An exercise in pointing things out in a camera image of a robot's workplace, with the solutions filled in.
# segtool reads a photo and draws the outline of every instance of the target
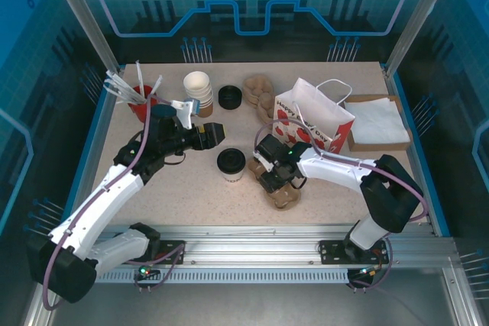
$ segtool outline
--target paper gift bag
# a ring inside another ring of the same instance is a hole
[[[334,102],[319,90],[328,82],[340,82],[350,91],[344,99]],[[303,122],[314,136],[316,145],[323,150],[339,153],[350,132],[355,116],[339,104],[352,92],[351,86],[338,79],[329,79],[317,87],[298,78],[294,87],[275,98],[274,120],[289,118]],[[274,124],[273,134],[289,145],[298,141],[312,143],[309,135],[301,127],[290,122]]]

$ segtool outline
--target gift bag handle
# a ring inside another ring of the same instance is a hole
[[[317,85],[317,87],[316,87],[316,93],[319,91],[319,87],[320,86],[322,86],[323,84],[326,84],[328,82],[338,82],[338,83],[341,83],[342,85],[347,86],[347,87],[350,88],[350,92],[343,99],[341,99],[338,102],[336,102],[337,105],[339,105],[344,100],[346,100],[350,96],[350,94],[353,92],[353,88],[349,84],[346,84],[345,82],[342,82],[339,79],[328,79],[328,80],[326,80],[326,81],[324,81],[324,82],[322,82],[322,83],[320,83],[320,84]]]
[[[304,118],[303,118],[303,114],[301,114],[301,113],[300,113],[299,105],[298,105],[298,104],[297,104],[297,102],[295,102],[295,101],[292,101],[292,104],[293,104],[293,107],[295,108],[295,110],[296,110],[297,114],[299,115],[300,122],[302,122],[302,123],[304,124],[304,126],[306,126],[306,127],[307,127],[306,122],[304,121]],[[311,126],[310,128],[311,128],[311,129],[316,129],[316,126],[315,126],[315,125],[313,125],[313,126]],[[330,138],[328,135],[325,135],[325,137],[327,137],[327,138],[328,138],[328,140],[333,141],[333,139],[332,139],[332,138]]]

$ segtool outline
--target black lid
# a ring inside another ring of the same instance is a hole
[[[241,104],[241,90],[234,86],[224,86],[219,90],[219,104],[226,110],[234,110]]]
[[[217,157],[217,167],[223,173],[232,175],[241,172],[246,165],[246,158],[239,149],[224,149]]]

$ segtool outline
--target wire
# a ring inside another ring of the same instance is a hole
[[[367,282],[362,282],[360,280],[355,280],[354,282],[360,284],[360,285],[363,285],[365,286],[366,289],[371,289],[371,287],[368,287],[368,283]],[[413,311],[411,309],[411,307],[409,307],[401,298],[399,298],[398,296],[394,295],[393,293],[391,292],[388,292],[387,290],[385,289],[382,289],[382,288],[376,288],[375,289],[376,291],[382,293],[382,294],[385,294],[387,295],[388,297],[392,298],[392,299],[395,299],[396,301],[399,302],[399,304],[401,304],[416,320],[418,320],[418,322],[424,326],[428,326],[428,324],[420,317],[418,316],[415,311]]]
[[[166,160],[164,161],[164,164],[166,166],[178,166],[179,164],[183,163],[183,161],[185,160],[186,158],[186,154],[185,152],[183,152],[183,159],[180,161],[180,162],[167,162]]]
[[[393,258],[393,250],[392,250],[392,243],[390,242],[390,239],[389,238],[385,237],[384,239],[385,239],[385,241],[387,243],[387,246],[389,247],[390,261],[389,261],[389,264],[387,265],[387,268],[385,270],[385,273],[382,275],[381,279],[378,282],[376,282],[373,285],[368,284],[366,282],[362,282],[363,285],[367,284],[368,289],[376,289],[376,288],[378,288],[378,286],[380,284],[382,284],[383,282],[385,282],[385,279],[387,279],[387,276],[390,274],[390,271],[392,270],[392,263],[394,261],[394,258]]]
[[[157,289],[157,288],[161,287],[168,280],[168,278],[170,277],[170,274],[173,272],[173,269],[174,269],[176,263],[178,262],[178,259],[180,258],[180,255],[183,252],[183,248],[184,248],[184,245],[181,244],[176,249],[174,249],[171,252],[167,253],[165,256],[163,256],[163,257],[161,257],[161,258],[159,258],[157,260],[147,261],[146,263],[138,263],[136,261],[128,261],[128,263],[130,263],[131,265],[152,266],[152,265],[154,265],[156,263],[160,263],[161,261],[166,260],[167,258],[171,257],[173,254],[175,254],[178,251],[178,254],[175,256],[175,260],[173,260],[173,263],[171,264],[171,268],[168,269],[168,272],[164,276],[164,278],[162,278],[162,280],[158,284],[155,284],[154,286],[151,286],[151,289]],[[137,286],[137,287],[139,287],[139,289],[144,289],[144,287],[140,286],[140,284],[138,283],[138,278],[136,276],[134,277],[134,285]]]
[[[138,139],[140,135],[142,136],[142,134],[143,134],[143,131],[142,130],[141,131],[138,131],[136,134],[134,134],[134,136],[131,139],[129,139],[129,143],[132,143],[133,141],[135,141],[136,139]]]
[[[389,275],[390,273],[390,270],[392,269],[392,263],[393,263],[393,250],[392,250],[392,243],[390,242],[389,238],[385,237],[385,241],[387,242],[387,246],[389,247],[389,251],[390,251],[390,261],[389,261],[389,265],[387,267],[387,270],[386,272],[382,275],[381,279],[376,282],[375,284],[371,285],[371,284],[368,284],[367,282],[362,282],[361,280],[352,280],[351,282],[355,282],[361,286],[364,287],[364,289],[368,289],[368,290],[377,290],[378,292],[380,293],[383,293],[391,298],[394,298],[396,301],[398,301],[416,320],[419,321],[420,324],[423,324],[424,326],[428,326],[428,324],[426,322],[424,322],[423,319],[421,319],[420,316],[418,316],[402,299],[398,298],[397,296],[395,296],[394,294],[388,292],[387,290],[384,290],[382,288],[379,288],[379,285],[382,284],[385,279],[387,278],[387,275]],[[355,285],[353,285],[352,283],[349,283],[348,286],[352,289],[356,288]]]
[[[361,168],[369,169],[370,171],[374,171],[376,173],[379,173],[382,176],[387,177],[388,179],[394,181],[398,185],[401,185],[402,187],[404,187],[407,191],[412,193],[419,200],[419,202],[421,203],[421,206],[423,207],[423,212],[420,215],[417,215],[416,217],[411,218],[409,221],[418,221],[419,219],[424,218],[428,215],[428,202],[425,200],[425,198],[423,198],[423,196],[421,194],[419,194],[413,187],[411,187],[407,183],[405,183],[402,179],[394,176],[391,173],[388,173],[387,171],[384,171],[383,169],[377,168],[376,166],[372,166],[370,164],[362,163],[363,162],[362,160],[345,159],[345,158],[341,158],[341,156],[339,156],[338,154],[333,154],[333,153],[325,152],[324,150],[320,150],[318,148],[316,142],[314,141],[314,136],[311,133],[311,131],[309,130],[309,128],[305,124],[303,124],[297,120],[290,120],[289,118],[278,118],[277,120],[272,120],[270,122],[267,122],[265,125],[263,125],[260,128],[260,130],[258,130],[257,134],[254,137],[255,149],[258,145],[258,138],[260,137],[261,132],[263,130],[265,130],[269,125],[273,125],[276,122],[291,122],[293,124],[299,125],[309,135],[309,137],[311,138],[311,144],[313,146],[314,151],[321,158],[325,158],[327,160],[332,160],[333,162],[348,164],[350,166],[355,166],[355,167],[358,166]]]
[[[144,147],[146,146],[147,142],[147,136],[149,133],[149,122],[150,122],[150,115],[151,115],[151,99],[155,98],[154,95],[149,95],[147,97],[146,101],[146,121],[144,122],[144,132],[143,132],[143,137],[141,141],[141,146],[140,149],[138,150],[136,156],[134,157],[133,161],[129,166],[124,169],[118,176],[116,176],[112,181],[107,183],[105,185],[104,189],[100,189],[98,192],[95,193],[94,196],[80,209],[80,211],[75,215],[75,218],[70,222],[68,225],[68,228],[65,230],[63,236],[61,237],[60,241],[54,248],[53,253],[51,254],[51,257],[49,259],[49,262],[47,263],[46,271],[44,273],[44,278],[43,278],[43,305],[48,311],[53,311],[56,308],[58,308],[62,301],[59,301],[55,305],[50,305],[49,303],[49,298],[48,298],[48,284],[50,280],[51,273],[53,272],[53,266],[54,266],[54,261],[58,257],[58,254],[61,251],[61,248],[63,247],[64,243],[66,242],[66,239],[70,236],[70,234],[73,232],[73,229],[76,226],[76,223],[80,220],[80,218],[85,214],[85,212],[92,206],[92,204],[104,193],[106,190],[110,189],[114,184],[116,184],[117,181],[119,181],[122,177],[124,177],[127,173],[131,172],[132,168],[136,165],[136,163],[139,161],[141,158],[141,155],[143,153]]]

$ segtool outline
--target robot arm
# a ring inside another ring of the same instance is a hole
[[[345,250],[352,259],[358,252],[370,250],[386,234],[400,233],[411,218],[419,200],[402,186],[379,173],[360,167],[377,167],[403,180],[422,195],[421,189],[393,157],[359,160],[322,152],[320,157],[311,144],[282,144],[268,134],[256,147],[254,157],[266,168],[259,179],[269,192],[275,192],[294,179],[324,179],[346,186],[364,196],[369,214],[361,219],[345,238]]]
[[[182,156],[188,149],[211,149],[225,139],[221,124],[193,127],[190,123],[192,112],[191,101],[153,106],[147,143],[131,172],[121,177],[110,189],[105,187],[133,162],[141,149],[139,141],[131,141],[120,149],[114,158],[114,166],[110,167],[95,191],[68,219],[54,228],[48,238],[30,238],[28,262],[34,280],[43,283],[51,255],[65,234],[68,237],[54,261],[48,287],[68,302],[79,301],[91,289],[98,275],[128,260],[142,256],[154,260],[160,234],[143,224],[134,224],[125,233],[101,244],[94,246],[94,243],[124,203],[165,165],[166,157]],[[100,190],[103,193],[91,202]],[[69,230],[68,227],[81,210],[86,211],[76,226]]]

